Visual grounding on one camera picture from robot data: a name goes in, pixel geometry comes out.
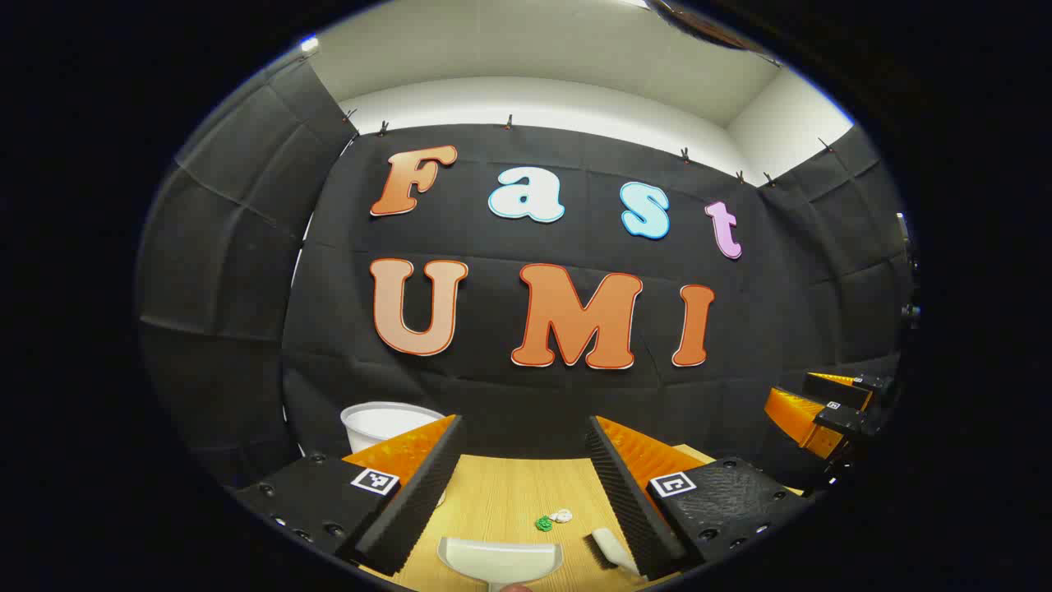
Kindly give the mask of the wooden desktop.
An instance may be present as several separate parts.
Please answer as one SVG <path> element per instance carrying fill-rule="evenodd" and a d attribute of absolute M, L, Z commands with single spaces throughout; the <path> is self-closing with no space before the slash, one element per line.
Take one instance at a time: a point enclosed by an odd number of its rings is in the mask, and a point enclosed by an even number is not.
<path fill-rule="evenodd" d="M 562 508 L 572 520 L 550 532 L 534 520 Z M 388 578 L 420 592 L 486 592 L 484 581 L 459 576 L 437 557 L 442 537 L 488 543 L 559 544 L 564 562 L 551 576 L 530 584 L 533 592 L 636 592 L 653 588 L 615 570 L 602 570 L 584 543 L 596 528 L 609 528 L 624 543 L 616 515 L 593 464 L 579 460 L 507 460 L 462 455 L 406 565 Z"/>

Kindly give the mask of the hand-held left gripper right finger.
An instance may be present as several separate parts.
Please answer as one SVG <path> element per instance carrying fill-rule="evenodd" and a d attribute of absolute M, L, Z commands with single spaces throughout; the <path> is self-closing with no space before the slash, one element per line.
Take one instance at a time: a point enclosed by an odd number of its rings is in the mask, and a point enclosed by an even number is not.
<path fill-rule="evenodd" d="M 701 461 L 610 419 L 588 417 L 586 449 L 647 580 L 726 562 L 814 503 L 746 460 Z"/>

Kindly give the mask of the white ribbed garbage bin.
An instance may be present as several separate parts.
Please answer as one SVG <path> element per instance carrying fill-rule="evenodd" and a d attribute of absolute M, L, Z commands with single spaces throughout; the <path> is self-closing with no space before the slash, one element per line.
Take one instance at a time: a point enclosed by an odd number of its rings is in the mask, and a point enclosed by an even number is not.
<path fill-rule="evenodd" d="M 443 417 L 443 414 L 433 409 L 392 401 L 363 402 L 342 409 L 339 413 L 352 453 Z"/>

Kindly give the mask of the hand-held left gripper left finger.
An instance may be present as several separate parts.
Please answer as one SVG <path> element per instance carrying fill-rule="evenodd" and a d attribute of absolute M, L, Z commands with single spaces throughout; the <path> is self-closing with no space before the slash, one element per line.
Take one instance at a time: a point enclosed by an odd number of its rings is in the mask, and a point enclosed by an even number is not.
<path fill-rule="evenodd" d="M 343 458 L 294 461 L 237 488 L 234 498 L 320 553 L 394 576 L 431 520 L 465 441 L 463 416 L 437 419 Z"/>

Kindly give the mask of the small white broom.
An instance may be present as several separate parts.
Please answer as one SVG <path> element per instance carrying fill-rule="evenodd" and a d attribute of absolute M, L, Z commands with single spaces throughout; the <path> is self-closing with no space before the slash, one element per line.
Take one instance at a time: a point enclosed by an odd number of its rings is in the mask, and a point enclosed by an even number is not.
<path fill-rule="evenodd" d="M 621 544 L 613 532 L 606 528 L 596 528 L 584 537 L 584 543 L 591 552 L 600 569 L 620 570 L 628 576 L 640 577 L 636 563 Z"/>

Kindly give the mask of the dark ceiling fixture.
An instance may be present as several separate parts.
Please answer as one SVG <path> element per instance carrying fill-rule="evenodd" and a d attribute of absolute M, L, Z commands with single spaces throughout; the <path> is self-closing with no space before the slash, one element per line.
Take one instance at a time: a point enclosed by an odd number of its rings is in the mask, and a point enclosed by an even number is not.
<path fill-rule="evenodd" d="M 704 44 L 721 46 L 723 49 L 751 53 L 775 67 L 782 67 L 784 62 L 777 56 L 764 49 L 762 45 L 747 39 L 745 36 L 729 29 L 713 16 L 707 16 L 679 0 L 643 0 L 647 11 L 653 12 L 672 29 L 690 36 Z"/>

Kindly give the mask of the grey plastic dustpan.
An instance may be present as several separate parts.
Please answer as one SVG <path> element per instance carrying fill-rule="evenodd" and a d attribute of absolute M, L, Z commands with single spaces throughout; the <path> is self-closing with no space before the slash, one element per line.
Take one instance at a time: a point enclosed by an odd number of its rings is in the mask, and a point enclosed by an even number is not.
<path fill-rule="evenodd" d="M 485 581 L 487 592 L 544 580 L 564 562 L 559 544 L 486 543 L 454 537 L 440 539 L 437 557 L 460 576 Z"/>

